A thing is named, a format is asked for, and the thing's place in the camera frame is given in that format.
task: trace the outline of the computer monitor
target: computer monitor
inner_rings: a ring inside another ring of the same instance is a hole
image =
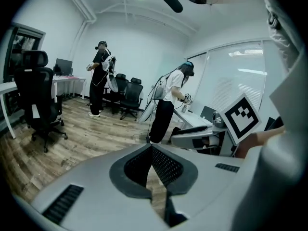
[[[72,64],[72,61],[57,58],[55,67],[60,68],[61,75],[68,76],[71,75]]]
[[[207,106],[204,106],[203,108],[203,111],[200,115],[200,117],[205,117],[206,120],[212,122],[213,121],[213,113],[215,112],[216,110],[210,108],[210,107],[207,107]]]

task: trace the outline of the office chair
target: office chair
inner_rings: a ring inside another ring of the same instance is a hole
[[[131,114],[135,117],[135,121],[137,121],[137,113],[134,115],[131,109],[138,109],[142,98],[140,98],[140,93],[143,89],[141,85],[141,79],[132,78],[130,82],[127,84],[125,98],[121,100],[120,104],[126,108],[124,114],[121,116],[120,120],[123,120],[127,114]]]
[[[59,106],[61,103],[54,103],[51,99],[51,86],[53,71],[44,67],[48,63],[48,56],[44,51],[24,51],[23,68],[15,70],[15,82],[20,95],[21,108],[25,110],[25,118],[36,132],[32,134],[32,141],[36,140],[36,135],[44,140],[44,152],[49,132],[66,133],[55,128],[56,125],[64,126],[64,121],[57,119]]]
[[[114,92],[110,90],[110,93],[104,94],[104,98],[110,101],[109,106],[111,107],[112,114],[115,114],[115,102],[119,102],[124,99],[124,94],[126,90],[126,86],[128,84],[128,80],[124,74],[117,74],[115,77],[115,81],[117,83],[118,92]]]

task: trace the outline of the laminate flooring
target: laminate flooring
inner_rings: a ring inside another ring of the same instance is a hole
[[[13,128],[15,140],[9,132],[0,138],[4,176],[14,194],[31,202],[42,188],[79,162],[146,142],[149,122],[138,124],[130,115],[120,120],[121,114],[112,115],[108,107],[99,118],[91,118],[88,116],[88,103],[88,100],[79,97],[63,102],[64,127],[58,125],[57,128],[67,133],[68,140],[60,134],[50,133],[46,154],[43,152],[43,139],[37,136],[36,141],[32,141],[34,130],[26,123]],[[167,143],[176,125],[176,122],[171,122],[162,144]],[[147,188],[153,194],[153,208],[163,217],[166,189],[153,168],[148,174]]]

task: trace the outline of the white desk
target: white desk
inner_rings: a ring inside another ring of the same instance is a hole
[[[85,98],[85,85],[86,85],[86,78],[82,78],[82,77],[71,77],[71,76],[54,76],[53,77],[53,84],[54,84],[54,92],[55,92],[55,102],[57,102],[57,83],[58,82],[66,82],[66,81],[72,81],[73,82],[73,96],[75,96],[75,81],[83,81],[83,90],[82,90],[82,99]],[[5,105],[4,105],[4,99],[3,99],[3,95],[13,91],[13,90],[17,90],[17,86],[15,82],[7,82],[7,83],[2,83],[0,84],[0,101],[1,101],[1,107],[3,110],[3,114],[4,114],[4,118],[5,118],[5,122],[6,125],[8,126],[10,133],[13,137],[13,139],[16,138],[15,133],[11,127],[8,115],[6,113],[6,109],[5,109]]]
[[[174,113],[185,123],[181,129],[194,128],[199,126],[212,127],[213,124],[205,119],[202,119],[199,115],[186,111],[183,113],[181,110],[174,110]]]

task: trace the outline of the woman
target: woman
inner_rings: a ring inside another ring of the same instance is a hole
[[[107,72],[103,70],[102,62],[104,62],[111,53],[107,49],[107,43],[105,41],[100,41],[95,49],[98,49],[98,52],[93,59],[93,66],[88,69],[88,71],[94,69],[92,81],[90,84],[91,111],[88,112],[88,115],[91,117],[100,117],[100,112],[102,111],[104,87],[107,82]]]
[[[186,62],[177,70],[173,71],[168,77],[165,89],[166,95],[163,100],[159,100],[158,102],[155,120],[149,134],[151,142],[159,143],[163,139],[173,115],[176,99],[178,98],[183,103],[189,101],[182,93],[180,93],[180,89],[192,74],[193,63]]]

